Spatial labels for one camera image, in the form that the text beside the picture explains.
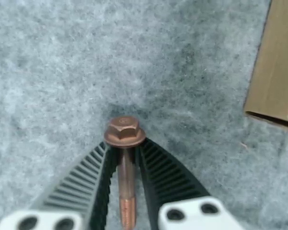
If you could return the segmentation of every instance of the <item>threaded tip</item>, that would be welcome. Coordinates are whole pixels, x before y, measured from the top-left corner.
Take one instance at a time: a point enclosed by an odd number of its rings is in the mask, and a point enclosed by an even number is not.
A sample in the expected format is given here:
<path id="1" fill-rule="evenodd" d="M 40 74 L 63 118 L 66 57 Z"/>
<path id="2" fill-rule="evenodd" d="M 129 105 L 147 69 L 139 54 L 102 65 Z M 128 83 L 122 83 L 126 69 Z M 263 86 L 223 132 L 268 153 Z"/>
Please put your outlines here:
<path id="1" fill-rule="evenodd" d="M 120 199 L 120 220 L 125 230 L 132 230 L 135 227 L 135 197 Z"/>

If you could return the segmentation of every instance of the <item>cardboard box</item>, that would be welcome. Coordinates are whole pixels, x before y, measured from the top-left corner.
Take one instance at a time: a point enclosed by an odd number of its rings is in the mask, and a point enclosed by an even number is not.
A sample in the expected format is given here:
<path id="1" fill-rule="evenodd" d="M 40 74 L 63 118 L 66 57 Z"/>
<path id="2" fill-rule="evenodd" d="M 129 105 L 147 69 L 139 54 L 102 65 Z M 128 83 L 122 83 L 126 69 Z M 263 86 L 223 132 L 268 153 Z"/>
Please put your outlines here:
<path id="1" fill-rule="evenodd" d="M 288 128 L 288 0 L 272 0 L 244 112 Z"/>

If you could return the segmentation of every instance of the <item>bolt head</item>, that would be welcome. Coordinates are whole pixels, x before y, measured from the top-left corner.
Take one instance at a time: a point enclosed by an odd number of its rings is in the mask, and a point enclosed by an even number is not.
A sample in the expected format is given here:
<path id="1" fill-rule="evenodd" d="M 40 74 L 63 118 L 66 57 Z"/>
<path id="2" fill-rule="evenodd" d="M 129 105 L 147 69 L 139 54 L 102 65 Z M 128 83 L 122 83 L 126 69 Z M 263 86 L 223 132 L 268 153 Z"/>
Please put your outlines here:
<path id="1" fill-rule="evenodd" d="M 145 133 L 140 128 L 138 119 L 132 116 L 120 116 L 110 121 L 105 132 L 105 141 L 114 147 L 132 147 L 145 139 Z"/>

